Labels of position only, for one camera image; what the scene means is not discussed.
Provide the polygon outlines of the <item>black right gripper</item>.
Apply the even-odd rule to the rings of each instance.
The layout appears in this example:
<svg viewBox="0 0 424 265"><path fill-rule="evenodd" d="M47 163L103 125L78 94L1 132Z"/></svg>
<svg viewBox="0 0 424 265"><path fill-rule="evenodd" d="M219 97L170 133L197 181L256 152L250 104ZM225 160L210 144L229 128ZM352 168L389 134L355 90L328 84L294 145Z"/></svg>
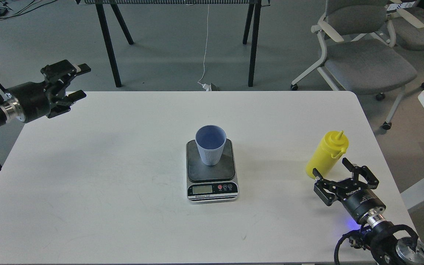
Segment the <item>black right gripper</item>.
<svg viewBox="0 0 424 265"><path fill-rule="evenodd" d="M383 213L386 208L386 205L370 190L376 189L379 181L367 166L357 166L350 163L347 158L343 158L342 163L352 173L352 180L358 181L359 176L362 176L368 188L365 185L352 185L345 189L343 186L345 180L338 182L327 180L318 169L313 168L312 173L316 178L314 192L327 206L331 206L337 200L340 201L354 221L363 225L368 212L374 210L376 213Z"/></svg>

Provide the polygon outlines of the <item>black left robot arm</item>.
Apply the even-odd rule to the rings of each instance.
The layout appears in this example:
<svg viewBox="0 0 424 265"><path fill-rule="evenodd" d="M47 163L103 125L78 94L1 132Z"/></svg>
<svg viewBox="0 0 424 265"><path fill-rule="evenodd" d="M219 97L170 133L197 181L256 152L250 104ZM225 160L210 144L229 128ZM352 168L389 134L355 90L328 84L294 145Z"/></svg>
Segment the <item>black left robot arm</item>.
<svg viewBox="0 0 424 265"><path fill-rule="evenodd" d="M0 83L0 126L13 119L29 123L42 116L51 119L69 112L86 94L79 90L66 95L66 88L75 77L90 71L86 64L74 65L65 59L42 68L45 78L42 82L26 82L10 88Z"/></svg>

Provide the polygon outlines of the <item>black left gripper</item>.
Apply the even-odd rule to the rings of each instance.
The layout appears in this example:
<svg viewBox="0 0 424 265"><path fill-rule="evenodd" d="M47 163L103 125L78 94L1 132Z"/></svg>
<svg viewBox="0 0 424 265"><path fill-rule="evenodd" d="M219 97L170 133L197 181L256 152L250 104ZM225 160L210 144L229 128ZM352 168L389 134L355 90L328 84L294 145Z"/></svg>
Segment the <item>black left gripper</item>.
<svg viewBox="0 0 424 265"><path fill-rule="evenodd" d="M89 73L87 64L74 65L67 59L46 65L41 69L44 82L26 82L4 90L6 121L18 119L23 123L32 122L42 116L52 119L71 110L71 106L87 95L78 90L60 99L60 91L66 90L78 75Z"/></svg>

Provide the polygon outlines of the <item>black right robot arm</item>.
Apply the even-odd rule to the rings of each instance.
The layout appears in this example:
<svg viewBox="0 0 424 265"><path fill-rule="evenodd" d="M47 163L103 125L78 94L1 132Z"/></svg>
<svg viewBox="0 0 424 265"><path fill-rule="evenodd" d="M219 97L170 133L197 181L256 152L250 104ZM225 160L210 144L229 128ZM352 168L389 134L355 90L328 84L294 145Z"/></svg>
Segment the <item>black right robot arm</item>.
<svg viewBox="0 0 424 265"><path fill-rule="evenodd" d="M394 225L382 216L386 206L372 191L379 181L370 169L352 164L347 158L343 158L343 165L352 176L339 182L327 180L313 169L314 191L323 203L331 206L340 201L360 225L358 230L351 230L338 240L334 263L340 264L340 246L348 240L352 248L370 250L379 265L424 265L424 243L418 234L411 227Z"/></svg>

